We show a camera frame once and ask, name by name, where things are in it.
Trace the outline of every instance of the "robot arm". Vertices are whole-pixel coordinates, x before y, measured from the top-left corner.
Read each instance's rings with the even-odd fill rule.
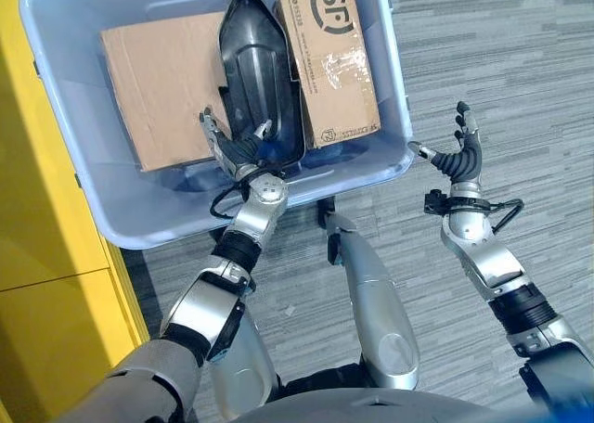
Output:
[[[519,199],[491,204],[481,192],[482,150],[471,109],[458,103],[456,132],[461,151],[446,155],[421,143],[410,148],[429,160],[452,182],[449,197],[439,190],[425,196],[425,212],[443,216],[441,237],[507,331],[521,357],[520,374],[533,398],[551,408],[568,400],[592,400],[594,356],[562,315],[557,314],[520,262],[496,237],[520,212]],[[490,213],[513,207],[492,227]]]
[[[239,141],[226,139],[209,109],[200,124],[221,167],[241,185],[245,203],[163,321],[160,336],[131,352],[61,423],[184,421],[204,361],[223,357],[238,332],[241,299],[255,289],[251,271],[287,208],[288,189],[256,164],[270,122]]]

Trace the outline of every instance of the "gray carpet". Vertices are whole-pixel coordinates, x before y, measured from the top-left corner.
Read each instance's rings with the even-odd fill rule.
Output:
[[[456,103],[471,104],[486,195],[526,203],[500,238],[594,347],[594,0],[393,1],[416,137],[455,150]],[[419,390],[495,408],[527,404],[522,361],[442,246],[440,219],[422,213],[435,187],[447,189],[446,179],[419,160],[337,204],[394,275],[419,339]],[[124,253],[152,332],[212,246],[204,235]],[[253,275],[248,305],[284,380],[358,359],[342,269],[326,263],[314,207],[281,219]],[[195,405],[200,421],[219,421],[207,373]]]

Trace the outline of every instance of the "yellow wall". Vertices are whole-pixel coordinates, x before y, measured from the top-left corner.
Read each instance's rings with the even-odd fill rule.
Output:
[[[4,407],[4,404],[2,403],[2,400],[0,400],[0,423],[12,423],[8,412]]]
[[[148,339],[36,77],[18,0],[0,0],[0,422],[76,403]]]

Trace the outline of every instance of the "brown cardboard box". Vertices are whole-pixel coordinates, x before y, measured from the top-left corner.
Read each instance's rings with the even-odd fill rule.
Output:
[[[374,133],[380,114],[355,0],[278,0],[306,105],[309,147]]]
[[[224,15],[166,19],[101,33],[116,98],[143,171],[211,155],[198,120],[207,105],[228,124],[218,93],[226,84],[218,47]]]

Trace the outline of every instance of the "plastic storage bin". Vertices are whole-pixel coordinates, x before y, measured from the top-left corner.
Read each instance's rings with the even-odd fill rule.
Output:
[[[214,161],[140,172],[114,99],[99,32],[225,10],[230,0],[20,0],[20,14],[97,228],[147,249],[221,226],[209,214],[229,181]],[[276,0],[265,0],[272,6]],[[410,119],[388,0],[356,0],[380,108],[380,132],[310,152],[288,179],[290,206],[393,179],[412,153]],[[231,199],[227,205],[238,199]]]

